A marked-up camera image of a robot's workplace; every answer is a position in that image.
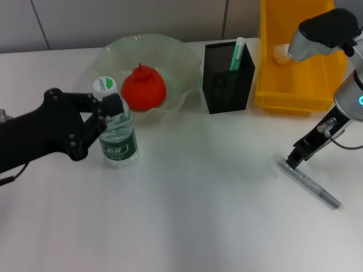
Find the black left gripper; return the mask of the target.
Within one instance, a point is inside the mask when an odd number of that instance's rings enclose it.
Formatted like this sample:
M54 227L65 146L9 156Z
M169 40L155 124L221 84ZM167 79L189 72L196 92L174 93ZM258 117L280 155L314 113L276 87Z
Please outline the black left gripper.
M105 117L122 113L117 93L98 100L90 93L50 89L37 109L1 124L1 172L55 152L83 160L106 129Z

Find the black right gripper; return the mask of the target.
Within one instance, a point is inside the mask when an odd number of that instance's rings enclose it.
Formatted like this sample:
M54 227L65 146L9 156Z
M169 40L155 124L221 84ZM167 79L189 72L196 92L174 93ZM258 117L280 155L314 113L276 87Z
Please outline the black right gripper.
M287 165L296 169L303 161L309 160L329 143L334 143L346 150L355 150L354 147L343 146L336 141L336 138L341 136L352 122L353 120L334 106L310 132L294 144L293 151L286 159Z

